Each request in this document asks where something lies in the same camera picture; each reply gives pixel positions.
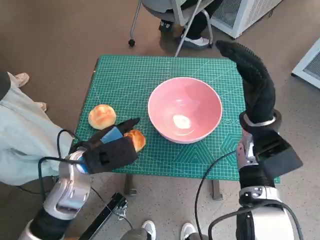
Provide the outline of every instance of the table leg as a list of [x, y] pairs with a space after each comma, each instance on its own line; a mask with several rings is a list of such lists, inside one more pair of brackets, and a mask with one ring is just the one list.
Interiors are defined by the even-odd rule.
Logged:
[[223, 196], [220, 192], [219, 180], [211, 180], [212, 182], [212, 199], [213, 200], [223, 200]]
[[134, 175], [126, 174], [124, 182], [124, 194], [130, 197], [137, 195], [137, 189], [134, 187]]

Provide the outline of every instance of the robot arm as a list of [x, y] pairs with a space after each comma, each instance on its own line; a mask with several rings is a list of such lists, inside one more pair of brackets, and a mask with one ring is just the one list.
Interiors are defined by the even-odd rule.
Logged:
[[[236, 148], [241, 209], [266, 201], [282, 202], [274, 178], [300, 168], [303, 163], [279, 134], [280, 112], [274, 109], [274, 83], [262, 60], [238, 43], [217, 41], [224, 57], [236, 63], [242, 77], [246, 110], [239, 115], [242, 138]], [[238, 240], [293, 240], [287, 211], [266, 205], [237, 215]]]
[[82, 142], [72, 147], [72, 153], [66, 157], [67, 162], [59, 164], [58, 182], [19, 240], [63, 239], [71, 221], [89, 197], [90, 174], [109, 172], [132, 163], [137, 158], [133, 143], [129, 138], [123, 137], [123, 134], [139, 120], [129, 119], [117, 126], [108, 127], [97, 132], [85, 144]]

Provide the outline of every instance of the bun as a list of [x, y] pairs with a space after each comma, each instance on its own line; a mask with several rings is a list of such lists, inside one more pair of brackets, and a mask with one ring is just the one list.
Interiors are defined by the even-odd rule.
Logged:
[[146, 145], [145, 136], [143, 136], [143, 134], [137, 129], [133, 129], [130, 132], [125, 133], [124, 136], [131, 138], [136, 152], [140, 152]]
[[94, 129], [105, 129], [116, 122], [115, 110], [106, 104], [100, 104], [92, 109], [88, 116], [88, 122]]

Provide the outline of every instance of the green cutting mat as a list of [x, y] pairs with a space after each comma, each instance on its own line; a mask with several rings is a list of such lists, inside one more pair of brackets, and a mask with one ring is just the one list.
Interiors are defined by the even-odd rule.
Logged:
[[[151, 124], [147, 104], [151, 92], [165, 80], [193, 77], [212, 86], [221, 98], [222, 119], [205, 139], [176, 144], [164, 139]], [[111, 105], [117, 123], [140, 117], [137, 129], [146, 136], [146, 146], [131, 165], [115, 172], [187, 178], [202, 178], [218, 157], [236, 149], [241, 138], [238, 116], [245, 109], [242, 79], [228, 59], [102, 55], [92, 76], [76, 134], [89, 139], [95, 130], [88, 114], [98, 104]], [[238, 180], [235, 155], [221, 160], [209, 179]]]

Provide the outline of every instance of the gray floor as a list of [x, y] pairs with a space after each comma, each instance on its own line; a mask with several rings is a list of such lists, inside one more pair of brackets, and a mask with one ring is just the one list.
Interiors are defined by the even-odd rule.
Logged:
[[[136, 5], [136, 0], [0, 0], [0, 70], [28, 72], [30, 83], [23, 91], [49, 104], [53, 122], [74, 130], [99, 55], [174, 54], [176, 45], [170, 37], [161, 38], [159, 20], [145, 10], [138, 18], [136, 46], [128, 48]], [[304, 162], [303, 168], [282, 177], [278, 188], [308, 240], [320, 235], [320, 90], [290, 73], [320, 36], [319, 9], [319, 0], [284, 0], [271, 18], [265, 17], [237, 39], [267, 65], [276, 86], [276, 108], [283, 115], [280, 131]], [[216, 29], [214, 37], [229, 39]], [[181, 55], [220, 57], [216, 49], [184, 49]], [[141, 175], [135, 182], [139, 193], [129, 200], [128, 210], [135, 227], [152, 219], [158, 239], [177, 240], [183, 223], [195, 222], [199, 180]], [[104, 173], [95, 176], [93, 185], [108, 199], [114, 191], [122, 192], [123, 183], [123, 175]], [[205, 232], [212, 219], [239, 207], [238, 183], [224, 181], [221, 188], [224, 201], [211, 200], [208, 182], [201, 193], [199, 216]], [[4, 184], [0, 191], [1, 239], [13, 240], [41, 207], [41, 199]], [[69, 235], [80, 235], [102, 207], [92, 194]], [[110, 221], [95, 239], [116, 240], [127, 229], [124, 221]], [[214, 236], [235, 239], [235, 219], [221, 223]]]

